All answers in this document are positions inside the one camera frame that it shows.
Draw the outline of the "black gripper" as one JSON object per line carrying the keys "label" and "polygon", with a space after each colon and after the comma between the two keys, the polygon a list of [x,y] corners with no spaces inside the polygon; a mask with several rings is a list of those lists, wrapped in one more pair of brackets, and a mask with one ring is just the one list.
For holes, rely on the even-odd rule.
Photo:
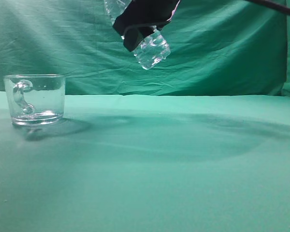
{"label": "black gripper", "polygon": [[180,0],[133,0],[116,17],[114,30],[124,37],[124,47],[134,51],[138,45],[157,30],[170,23]]}

